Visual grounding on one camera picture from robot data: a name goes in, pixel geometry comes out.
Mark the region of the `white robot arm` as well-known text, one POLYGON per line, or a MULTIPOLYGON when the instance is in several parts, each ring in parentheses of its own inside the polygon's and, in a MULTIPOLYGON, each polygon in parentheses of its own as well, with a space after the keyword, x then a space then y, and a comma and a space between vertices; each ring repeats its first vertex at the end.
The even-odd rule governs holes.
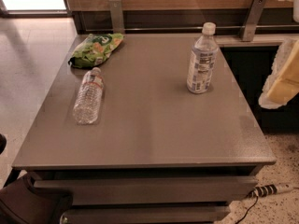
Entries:
MULTIPOLYGON (((299 22, 299 0, 277 1, 292 2, 292 18, 299 22)), ((287 38, 282 42, 271 69, 258 100, 265 109, 284 106, 299 93, 299 40, 287 38)))

